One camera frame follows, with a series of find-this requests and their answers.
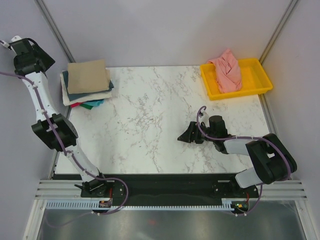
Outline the beige t shirt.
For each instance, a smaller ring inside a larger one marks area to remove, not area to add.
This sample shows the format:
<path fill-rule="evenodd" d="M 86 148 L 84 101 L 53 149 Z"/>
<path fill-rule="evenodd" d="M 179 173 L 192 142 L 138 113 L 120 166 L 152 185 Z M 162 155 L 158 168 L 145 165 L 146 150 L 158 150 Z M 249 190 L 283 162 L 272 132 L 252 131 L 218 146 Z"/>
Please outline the beige t shirt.
<path fill-rule="evenodd" d="M 68 87 L 70 94 L 96 93 L 109 89 L 110 78 L 104 59 L 69 63 Z"/>

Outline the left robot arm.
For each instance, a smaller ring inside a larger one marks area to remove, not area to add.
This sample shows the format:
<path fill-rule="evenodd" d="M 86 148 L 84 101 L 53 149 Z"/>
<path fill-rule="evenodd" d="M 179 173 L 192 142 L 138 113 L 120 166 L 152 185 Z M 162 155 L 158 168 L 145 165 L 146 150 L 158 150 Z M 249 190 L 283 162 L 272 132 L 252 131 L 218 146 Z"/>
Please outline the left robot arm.
<path fill-rule="evenodd" d="M 35 108 L 35 135 L 51 150 L 63 153 L 79 172 L 82 191 L 106 196 L 110 185 L 99 169 L 89 161 L 78 143 L 74 125 L 53 104 L 46 71 L 55 63 L 34 40 L 15 36 L 9 43 L 15 52 L 14 72 L 27 87 Z"/>

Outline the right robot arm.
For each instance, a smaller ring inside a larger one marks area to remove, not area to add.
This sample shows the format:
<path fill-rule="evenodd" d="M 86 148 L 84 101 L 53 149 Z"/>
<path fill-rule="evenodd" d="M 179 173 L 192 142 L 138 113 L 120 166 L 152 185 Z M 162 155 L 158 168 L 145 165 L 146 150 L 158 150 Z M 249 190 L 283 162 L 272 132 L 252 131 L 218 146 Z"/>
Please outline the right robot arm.
<path fill-rule="evenodd" d="M 228 133 L 220 115 L 207 118 L 201 113 L 198 121 L 191 121 L 177 140 L 195 144 L 212 142 L 222 154 L 249 156 L 253 167 L 237 173 L 229 184 L 229 191 L 235 197 L 242 196 L 248 187 L 289 179 L 298 169 L 296 161 L 277 135 L 269 133 L 258 138 L 236 137 Z"/>

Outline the folded cream t shirt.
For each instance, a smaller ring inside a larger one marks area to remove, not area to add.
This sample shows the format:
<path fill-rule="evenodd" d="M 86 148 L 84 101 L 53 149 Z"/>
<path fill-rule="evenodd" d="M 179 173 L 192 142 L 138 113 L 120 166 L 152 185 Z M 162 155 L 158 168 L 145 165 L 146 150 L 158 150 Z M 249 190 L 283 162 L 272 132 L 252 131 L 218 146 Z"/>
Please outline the folded cream t shirt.
<path fill-rule="evenodd" d="M 87 101 L 94 101 L 94 100 L 100 100 L 100 99 L 108 99 L 112 97 L 112 92 L 102 92 L 102 93 L 93 93 L 89 94 L 87 96 L 77 97 L 74 100 L 70 100 L 67 94 L 67 88 L 64 81 L 63 74 L 60 74 L 60 81 L 61 81 L 61 89 L 62 89 L 62 102 L 65 106 L 70 106 L 74 103 L 83 103 Z"/>

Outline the folded blue-grey t shirt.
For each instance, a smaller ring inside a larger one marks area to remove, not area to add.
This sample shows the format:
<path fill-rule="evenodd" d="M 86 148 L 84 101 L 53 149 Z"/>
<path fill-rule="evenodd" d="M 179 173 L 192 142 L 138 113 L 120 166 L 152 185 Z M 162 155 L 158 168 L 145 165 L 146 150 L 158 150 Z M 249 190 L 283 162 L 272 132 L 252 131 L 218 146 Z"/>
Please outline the folded blue-grey t shirt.
<path fill-rule="evenodd" d="M 69 74 L 68 71 L 63 71 L 60 75 L 61 78 L 61 86 L 62 86 L 62 95 L 66 97 L 65 102 L 72 102 L 72 101 L 77 101 L 78 99 L 81 98 L 90 98 L 90 100 L 93 100 L 93 96 L 95 95 L 104 95 L 112 91 L 114 88 L 114 85 L 112 81 L 109 81 L 109 86 L 107 90 L 102 90 L 98 92 L 90 92 L 90 93 L 69 93 L 67 90 L 68 87 L 68 82 L 69 82 Z"/>

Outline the folded red t shirt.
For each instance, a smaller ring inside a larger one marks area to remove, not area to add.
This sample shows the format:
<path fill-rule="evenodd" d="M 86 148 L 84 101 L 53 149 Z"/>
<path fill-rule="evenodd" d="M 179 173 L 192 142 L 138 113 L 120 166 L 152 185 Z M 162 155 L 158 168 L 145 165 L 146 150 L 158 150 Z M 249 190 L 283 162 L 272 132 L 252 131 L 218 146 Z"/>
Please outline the folded red t shirt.
<path fill-rule="evenodd" d="M 76 102 L 70 105 L 71 108 L 75 108 L 77 106 L 80 106 L 81 104 L 83 104 L 82 102 Z"/>

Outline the pink t shirt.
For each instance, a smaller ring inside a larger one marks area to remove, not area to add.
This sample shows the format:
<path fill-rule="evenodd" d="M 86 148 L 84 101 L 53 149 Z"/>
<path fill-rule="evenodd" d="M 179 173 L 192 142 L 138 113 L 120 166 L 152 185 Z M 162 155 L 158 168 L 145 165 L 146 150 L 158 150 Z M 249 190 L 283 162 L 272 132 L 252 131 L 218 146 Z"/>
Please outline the pink t shirt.
<path fill-rule="evenodd" d="M 216 82 L 220 93 L 240 91 L 243 87 L 241 68 L 238 60 L 228 48 L 219 57 L 209 59 L 208 64 L 214 64 Z"/>

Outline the folded green t shirt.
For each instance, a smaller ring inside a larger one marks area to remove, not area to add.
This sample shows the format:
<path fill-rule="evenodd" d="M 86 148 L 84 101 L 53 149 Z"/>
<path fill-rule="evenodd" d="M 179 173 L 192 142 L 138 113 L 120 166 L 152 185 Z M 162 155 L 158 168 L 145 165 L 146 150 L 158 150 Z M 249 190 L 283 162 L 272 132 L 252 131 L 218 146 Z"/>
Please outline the folded green t shirt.
<path fill-rule="evenodd" d="M 85 104 L 85 103 L 80 104 L 80 106 L 87 109 L 87 110 L 91 110 L 93 108 L 93 106 Z"/>

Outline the yellow plastic bin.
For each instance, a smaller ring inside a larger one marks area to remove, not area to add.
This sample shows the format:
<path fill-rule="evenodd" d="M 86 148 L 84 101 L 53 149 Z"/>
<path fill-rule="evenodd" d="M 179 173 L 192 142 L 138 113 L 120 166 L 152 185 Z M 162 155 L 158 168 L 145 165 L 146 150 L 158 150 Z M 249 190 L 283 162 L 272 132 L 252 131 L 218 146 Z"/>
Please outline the yellow plastic bin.
<path fill-rule="evenodd" d="M 260 95 L 273 89 L 272 82 L 256 58 L 202 64 L 200 73 L 211 101 Z"/>

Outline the left corner aluminium post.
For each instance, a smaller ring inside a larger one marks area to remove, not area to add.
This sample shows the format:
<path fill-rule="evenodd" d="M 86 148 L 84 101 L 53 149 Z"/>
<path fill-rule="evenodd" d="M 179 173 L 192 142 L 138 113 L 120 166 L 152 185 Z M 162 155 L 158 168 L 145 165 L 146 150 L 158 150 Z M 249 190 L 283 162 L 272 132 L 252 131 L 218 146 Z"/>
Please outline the left corner aluminium post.
<path fill-rule="evenodd" d="M 42 17 L 46 21 L 47 25 L 49 26 L 52 34 L 54 35 L 55 39 L 57 40 L 60 48 L 62 49 L 64 55 L 66 56 L 69 63 L 75 63 L 76 60 L 65 41 L 61 31 L 59 30 L 58 25 L 56 24 L 56 21 L 54 20 L 48 6 L 46 5 L 44 0 L 34 0 L 34 3 L 38 7 Z"/>

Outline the corner aluminium post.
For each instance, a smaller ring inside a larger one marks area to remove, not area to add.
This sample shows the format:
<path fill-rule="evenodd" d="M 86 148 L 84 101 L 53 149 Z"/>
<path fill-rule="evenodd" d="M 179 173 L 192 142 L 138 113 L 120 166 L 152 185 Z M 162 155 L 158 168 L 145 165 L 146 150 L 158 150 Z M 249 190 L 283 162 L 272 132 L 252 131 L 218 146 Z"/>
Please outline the corner aluminium post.
<path fill-rule="evenodd" d="M 281 16 L 276 28 L 274 29 L 271 37 L 269 38 L 260 58 L 259 62 L 261 65 L 264 64 L 265 60 L 267 59 L 269 53 L 271 52 L 273 46 L 275 45 L 277 39 L 279 38 L 280 34 L 284 30 L 286 24 L 290 20 L 291 16 L 293 15 L 295 9 L 297 8 L 300 0 L 290 0 L 288 6 L 286 7 L 283 15 Z"/>
<path fill-rule="evenodd" d="M 46 21 L 47 25 L 49 26 L 52 34 L 54 35 L 55 39 L 57 40 L 60 48 L 62 49 L 64 55 L 66 56 L 69 63 L 75 63 L 76 60 L 65 41 L 61 31 L 59 30 L 58 25 L 56 24 L 56 21 L 54 20 L 48 6 L 46 5 L 44 0 L 34 0 L 34 3 L 38 7 L 42 17 Z"/>

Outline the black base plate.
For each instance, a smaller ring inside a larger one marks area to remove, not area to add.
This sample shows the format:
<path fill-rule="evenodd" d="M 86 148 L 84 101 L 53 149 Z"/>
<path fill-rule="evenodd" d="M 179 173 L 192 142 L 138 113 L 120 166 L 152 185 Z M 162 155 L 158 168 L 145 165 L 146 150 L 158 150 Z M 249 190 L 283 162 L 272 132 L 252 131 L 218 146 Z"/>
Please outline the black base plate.
<path fill-rule="evenodd" d="M 241 187 L 235 173 L 114 174 L 77 185 L 83 198 L 110 198 L 114 207 L 206 207 L 223 199 L 258 197 L 256 183 Z"/>

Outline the aluminium frame rail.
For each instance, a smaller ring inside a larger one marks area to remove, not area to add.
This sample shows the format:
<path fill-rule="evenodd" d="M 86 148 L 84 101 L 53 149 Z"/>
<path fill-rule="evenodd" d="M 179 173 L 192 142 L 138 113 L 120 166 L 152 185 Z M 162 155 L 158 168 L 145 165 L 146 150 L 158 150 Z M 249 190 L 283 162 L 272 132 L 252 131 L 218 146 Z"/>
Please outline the aluminium frame rail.
<path fill-rule="evenodd" d="M 209 179 L 196 180 L 163 180 L 160 175 L 155 180 L 147 180 L 145 175 L 125 175 L 123 181 L 111 180 L 114 196 L 122 198 L 126 192 L 129 197 L 151 196 L 160 197 L 166 195 L 190 195 L 190 196 L 213 196 L 219 199 L 256 199 L 259 196 L 264 200 L 305 200 L 302 183 L 298 180 L 287 180 L 266 184 L 263 186 L 250 186 L 246 189 L 234 190 L 228 180 Z M 35 194 L 36 199 L 79 199 L 91 198 L 88 193 L 82 193 L 80 187 L 82 181 L 73 175 L 71 180 L 66 176 L 59 179 L 41 180 Z"/>

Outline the right corner aluminium post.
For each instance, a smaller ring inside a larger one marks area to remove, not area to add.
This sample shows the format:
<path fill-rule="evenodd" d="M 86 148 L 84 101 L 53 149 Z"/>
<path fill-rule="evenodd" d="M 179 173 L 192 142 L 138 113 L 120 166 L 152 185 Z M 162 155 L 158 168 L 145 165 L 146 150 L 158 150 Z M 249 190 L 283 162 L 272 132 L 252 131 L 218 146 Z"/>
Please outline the right corner aluminium post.
<path fill-rule="evenodd" d="M 293 15 L 295 9 L 297 8 L 300 0 L 290 0 L 288 6 L 286 7 L 283 15 L 281 16 L 276 28 L 274 29 L 271 37 L 269 38 L 260 58 L 259 62 L 261 65 L 264 64 L 265 60 L 267 59 L 269 53 L 271 52 L 273 46 L 275 45 L 277 39 L 279 38 L 280 34 L 284 30 L 286 24 L 290 20 L 291 16 Z"/>

